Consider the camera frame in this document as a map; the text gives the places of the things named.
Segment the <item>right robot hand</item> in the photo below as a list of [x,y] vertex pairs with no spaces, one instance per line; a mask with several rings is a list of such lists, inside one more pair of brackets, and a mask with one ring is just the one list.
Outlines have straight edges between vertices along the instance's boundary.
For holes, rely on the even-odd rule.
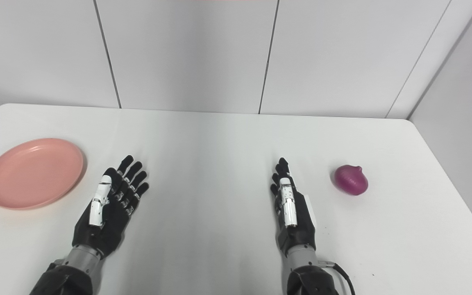
[[298,192],[285,158],[278,160],[272,181],[270,191],[274,197],[274,211],[279,225],[277,243],[281,252],[287,256],[288,251],[297,246],[315,250],[316,229],[305,196]]

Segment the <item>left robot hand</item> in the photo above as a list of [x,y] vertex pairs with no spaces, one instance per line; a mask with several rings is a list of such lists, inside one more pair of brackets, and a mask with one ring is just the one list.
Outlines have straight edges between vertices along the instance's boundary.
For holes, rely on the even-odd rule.
[[125,229],[149,189],[142,162],[126,156],[118,168],[108,168],[74,229],[72,246],[87,246],[101,259],[117,250]]

